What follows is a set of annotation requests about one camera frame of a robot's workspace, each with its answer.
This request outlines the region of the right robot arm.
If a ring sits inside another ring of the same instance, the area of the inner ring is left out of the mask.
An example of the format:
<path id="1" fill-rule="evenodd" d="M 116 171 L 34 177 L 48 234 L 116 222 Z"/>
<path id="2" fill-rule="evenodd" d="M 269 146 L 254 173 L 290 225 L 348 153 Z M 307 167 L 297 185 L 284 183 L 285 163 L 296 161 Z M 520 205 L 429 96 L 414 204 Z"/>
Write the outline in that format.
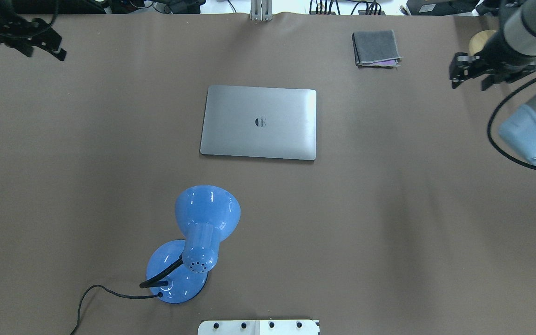
<path id="1" fill-rule="evenodd" d="M 500 26 L 473 55 L 456 53 L 449 64 L 453 88 L 468 79 L 484 76 L 481 89 L 513 83 L 536 71 L 536 0 L 485 0 L 486 7 L 497 10 Z M 504 157 L 536 170 L 536 94 L 519 106 L 498 128 L 498 135 L 515 152 L 502 150 L 493 138 L 494 120 L 502 106 L 536 78 L 521 85 L 494 109 L 487 125 L 490 144 Z"/>

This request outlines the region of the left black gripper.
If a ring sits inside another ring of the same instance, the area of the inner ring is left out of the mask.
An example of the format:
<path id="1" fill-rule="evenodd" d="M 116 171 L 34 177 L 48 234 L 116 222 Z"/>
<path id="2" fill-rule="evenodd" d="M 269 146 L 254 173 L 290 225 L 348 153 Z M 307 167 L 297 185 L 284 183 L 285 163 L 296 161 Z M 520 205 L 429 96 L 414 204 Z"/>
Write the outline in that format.
<path id="1" fill-rule="evenodd" d="M 34 48 L 46 51 L 60 61 L 66 59 L 67 52 L 61 47 L 62 37 L 53 29 L 61 1 L 54 2 L 51 21 L 47 23 L 41 18 L 27 21 L 15 12 L 10 0 L 0 0 L 0 45 L 6 45 L 21 54 L 32 57 Z"/>

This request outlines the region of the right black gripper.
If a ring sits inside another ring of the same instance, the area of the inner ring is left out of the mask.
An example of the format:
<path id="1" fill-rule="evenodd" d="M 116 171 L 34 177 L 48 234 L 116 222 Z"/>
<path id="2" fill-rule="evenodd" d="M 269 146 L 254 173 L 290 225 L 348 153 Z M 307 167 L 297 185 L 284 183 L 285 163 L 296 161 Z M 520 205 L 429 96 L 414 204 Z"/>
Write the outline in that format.
<path id="1" fill-rule="evenodd" d="M 536 56 L 527 56 L 508 45 L 502 31 L 498 31 L 492 44 L 496 55 L 491 59 L 480 59 L 468 53 L 457 52 L 449 64 L 449 80 L 452 89 L 458 88 L 468 79 L 487 75 L 481 82 L 481 91 L 493 85 L 513 83 L 536 72 Z"/>

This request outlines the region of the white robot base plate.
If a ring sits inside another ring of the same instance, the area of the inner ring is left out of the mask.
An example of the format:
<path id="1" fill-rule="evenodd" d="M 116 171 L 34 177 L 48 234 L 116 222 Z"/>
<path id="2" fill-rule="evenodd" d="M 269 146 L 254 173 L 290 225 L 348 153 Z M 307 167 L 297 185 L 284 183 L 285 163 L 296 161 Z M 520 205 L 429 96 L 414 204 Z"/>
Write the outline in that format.
<path id="1" fill-rule="evenodd" d="M 256 319 L 208 320 L 201 322 L 198 335 L 319 335 L 318 320 Z"/>

